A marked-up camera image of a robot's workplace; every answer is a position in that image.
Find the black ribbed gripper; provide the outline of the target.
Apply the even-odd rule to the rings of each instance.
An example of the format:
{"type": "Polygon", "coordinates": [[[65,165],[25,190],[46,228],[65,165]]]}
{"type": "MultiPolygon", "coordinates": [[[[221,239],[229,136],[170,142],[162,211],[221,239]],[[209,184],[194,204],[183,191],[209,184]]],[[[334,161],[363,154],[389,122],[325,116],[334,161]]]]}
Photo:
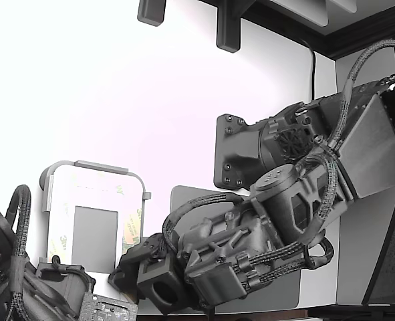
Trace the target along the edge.
{"type": "Polygon", "coordinates": [[[272,272],[275,264],[251,260],[282,247],[266,214],[239,207],[205,218],[184,233],[178,241],[177,258],[201,306],[218,306],[267,286],[261,276],[272,272]]]}

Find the black blocky gripper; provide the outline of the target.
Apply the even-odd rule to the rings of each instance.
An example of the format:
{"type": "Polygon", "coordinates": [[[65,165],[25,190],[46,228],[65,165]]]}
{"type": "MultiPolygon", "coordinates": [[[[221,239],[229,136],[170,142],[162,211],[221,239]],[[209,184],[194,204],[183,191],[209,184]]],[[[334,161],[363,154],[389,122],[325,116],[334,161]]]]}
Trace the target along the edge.
{"type": "MultiPolygon", "coordinates": [[[[155,233],[127,250],[118,267],[109,275],[108,283],[119,292],[137,290],[138,269],[141,261],[166,257],[166,244],[162,233],[155,233]]],[[[41,261],[36,276],[60,293],[68,303],[82,301],[86,292],[93,292],[96,280],[86,273],[82,265],[62,264],[55,255],[51,262],[41,261]]]]}

